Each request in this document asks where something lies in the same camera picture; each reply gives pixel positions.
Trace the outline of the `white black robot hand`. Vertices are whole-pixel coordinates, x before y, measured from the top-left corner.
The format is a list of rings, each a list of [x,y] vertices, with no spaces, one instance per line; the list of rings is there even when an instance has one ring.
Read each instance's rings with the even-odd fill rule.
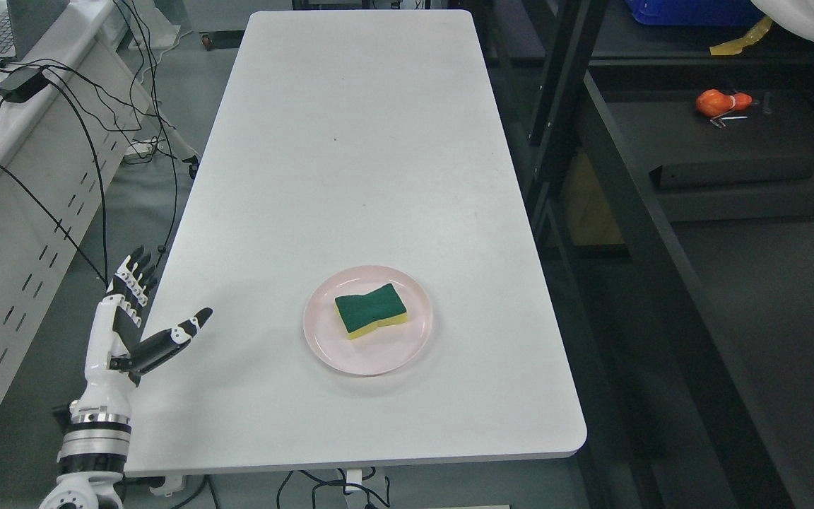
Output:
[[[86,389],[70,405],[73,424],[93,422],[100,415],[128,423],[130,391],[143,375],[189,346],[213,315],[212,308],[203,308],[188,320],[142,338],[143,312],[158,282],[150,259],[151,254],[139,246],[110,277],[88,335]]]

